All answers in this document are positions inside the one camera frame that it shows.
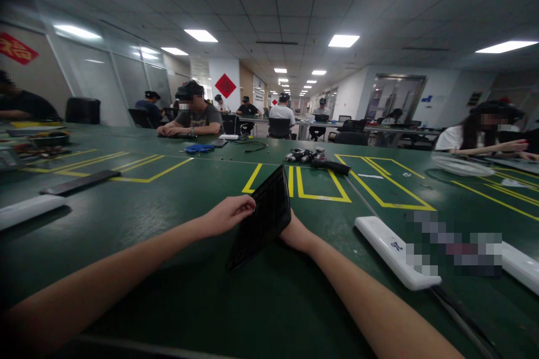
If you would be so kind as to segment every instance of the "green table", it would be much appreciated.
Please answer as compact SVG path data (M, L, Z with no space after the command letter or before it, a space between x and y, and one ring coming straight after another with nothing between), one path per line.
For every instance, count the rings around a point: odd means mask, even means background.
M153 130L68 124L75 146L60 159L2 174L0 208L41 189L103 169L123 171L69 197L68 206L0 234L0 265L14 304L60 278L202 215L229 195L251 192L305 141L264 139L245 153L229 143L202 155L182 153L187 141ZM200 137L202 143L214 138ZM448 231L499 232L539 259L537 188L501 188L479 178L440 172L422 151L323 144L326 155L352 167L347 179L286 163L291 204L305 225L397 293L465 357L479 357L445 310L426 291L404 288L354 219L372 215L407 242L421 238L415 211L447 222ZM499 170L539 187L539 178ZM487 180L500 182L502 177ZM233 273L225 262L234 232L192 245L135 288L86 330L119 338L241 358L372 357L323 274L280 242ZM457 276L443 285L506 357L537 352L539 300L507 274L500 279Z

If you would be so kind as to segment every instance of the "laptop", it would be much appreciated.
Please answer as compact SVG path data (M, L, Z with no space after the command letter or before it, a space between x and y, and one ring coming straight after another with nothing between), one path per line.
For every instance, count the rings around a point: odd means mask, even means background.
M494 162L496 164L504 165L506 167L516 168L522 171L526 171L535 175L539 175L539 163L528 160L515 160L515 159L495 159L487 157L485 160Z
M327 122L330 119L329 115L315 114L314 120L317 122Z

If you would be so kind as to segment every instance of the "forearm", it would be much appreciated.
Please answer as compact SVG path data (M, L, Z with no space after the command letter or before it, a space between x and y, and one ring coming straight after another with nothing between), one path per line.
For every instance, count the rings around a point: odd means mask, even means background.
M196 241L197 220L91 264L11 308L5 320L21 347L39 356L57 350Z
M423 317L328 243L314 236L307 254L333 285L378 358L461 358Z

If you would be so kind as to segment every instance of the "sign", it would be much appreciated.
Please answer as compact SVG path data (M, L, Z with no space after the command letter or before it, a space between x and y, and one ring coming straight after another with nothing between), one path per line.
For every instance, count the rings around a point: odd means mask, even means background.
M19 62L21 65L27 65L39 56L39 53L35 50L27 47L24 43L5 32L0 34L0 52Z
M226 74L223 74L219 80L215 83L215 88L221 92L225 98L228 98L230 94L236 89L236 85L229 79Z

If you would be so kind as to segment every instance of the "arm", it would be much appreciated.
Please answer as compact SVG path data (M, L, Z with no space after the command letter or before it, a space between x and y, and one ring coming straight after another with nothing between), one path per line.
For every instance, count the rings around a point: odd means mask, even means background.
M24 351L32 356L48 355L186 246L232 229L254 208L255 202L248 195L228 197L200 218L53 283L9 309L4 319Z
M320 239L292 214L281 233L309 255L341 298L378 358L462 358L423 317L381 283Z

